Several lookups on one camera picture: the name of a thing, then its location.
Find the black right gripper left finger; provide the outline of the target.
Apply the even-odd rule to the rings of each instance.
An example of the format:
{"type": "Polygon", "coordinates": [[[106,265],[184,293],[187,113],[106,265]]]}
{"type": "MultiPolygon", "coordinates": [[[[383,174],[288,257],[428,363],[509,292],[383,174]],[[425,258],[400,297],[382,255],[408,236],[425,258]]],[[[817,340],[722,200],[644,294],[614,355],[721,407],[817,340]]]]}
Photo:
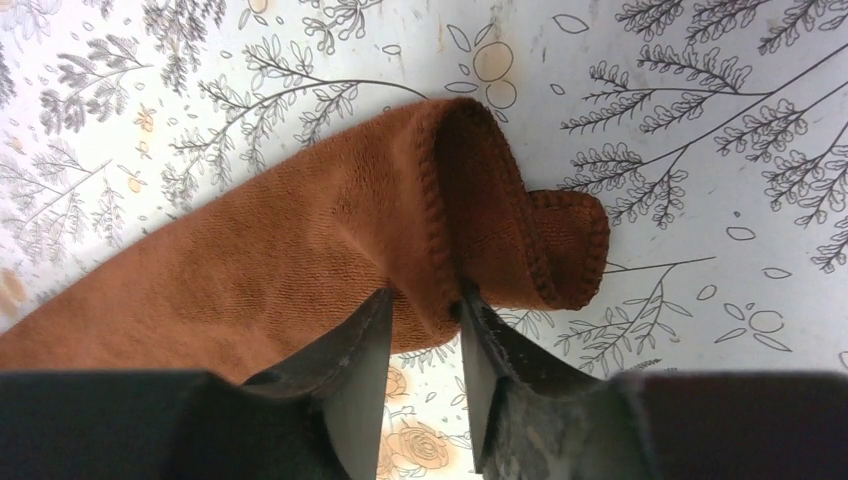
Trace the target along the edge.
{"type": "Polygon", "coordinates": [[[255,425],[251,478],[374,478],[392,315],[393,292],[379,288],[341,325],[245,382],[277,404],[255,425]]]}

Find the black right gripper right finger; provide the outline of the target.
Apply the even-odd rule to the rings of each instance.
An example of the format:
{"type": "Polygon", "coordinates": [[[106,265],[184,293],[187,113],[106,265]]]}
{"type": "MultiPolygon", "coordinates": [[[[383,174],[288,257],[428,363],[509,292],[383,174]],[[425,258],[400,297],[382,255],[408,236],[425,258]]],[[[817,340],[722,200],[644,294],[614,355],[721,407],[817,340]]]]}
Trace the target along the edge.
{"type": "Polygon", "coordinates": [[[475,470],[486,479],[617,479],[599,379],[518,333],[472,282],[459,304],[475,470]]]}

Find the brown towel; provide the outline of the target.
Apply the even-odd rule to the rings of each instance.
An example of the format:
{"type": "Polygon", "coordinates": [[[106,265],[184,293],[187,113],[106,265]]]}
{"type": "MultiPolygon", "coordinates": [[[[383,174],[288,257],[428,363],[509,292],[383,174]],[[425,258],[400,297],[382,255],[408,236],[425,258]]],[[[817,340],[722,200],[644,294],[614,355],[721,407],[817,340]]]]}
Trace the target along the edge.
{"type": "Polygon", "coordinates": [[[462,279],[491,304],[578,310],[610,243],[593,196],[527,191],[471,98],[392,109],[145,236],[1,337],[1,366],[205,368],[239,383],[395,289],[392,349],[458,331],[462,279]]]}

